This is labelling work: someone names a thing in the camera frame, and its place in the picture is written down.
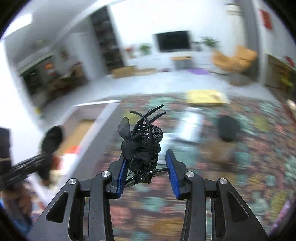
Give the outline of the operator's hand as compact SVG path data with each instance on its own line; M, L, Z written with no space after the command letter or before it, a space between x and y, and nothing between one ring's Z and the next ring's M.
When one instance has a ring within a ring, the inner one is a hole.
M22 225L32 225L32 199L22 183L1 191L1 199L4 209L12 221Z

